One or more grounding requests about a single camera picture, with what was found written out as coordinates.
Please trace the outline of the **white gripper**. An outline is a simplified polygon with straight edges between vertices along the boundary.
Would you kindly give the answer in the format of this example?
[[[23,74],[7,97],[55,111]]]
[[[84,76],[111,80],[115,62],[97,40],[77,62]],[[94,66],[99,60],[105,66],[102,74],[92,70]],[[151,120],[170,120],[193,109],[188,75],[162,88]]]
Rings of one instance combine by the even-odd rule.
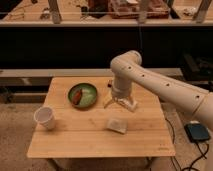
[[[111,95],[114,99],[130,99],[131,90],[130,89],[119,89],[116,87],[111,88]],[[114,102],[113,98],[105,98],[103,101],[103,107],[107,108],[110,104]]]

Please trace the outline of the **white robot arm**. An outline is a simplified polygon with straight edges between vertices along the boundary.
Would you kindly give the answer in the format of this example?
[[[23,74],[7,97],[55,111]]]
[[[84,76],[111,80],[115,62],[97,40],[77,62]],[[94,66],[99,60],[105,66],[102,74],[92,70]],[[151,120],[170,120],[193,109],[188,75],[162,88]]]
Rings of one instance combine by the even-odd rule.
[[[111,94],[104,106],[115,101],[134,111],[136,101],[131,97],[131,91],[135,82],[198,120],[213,135],[213,92],[144,69],[141,64],[142,57],[134,50],[111,60],[114,79]]]

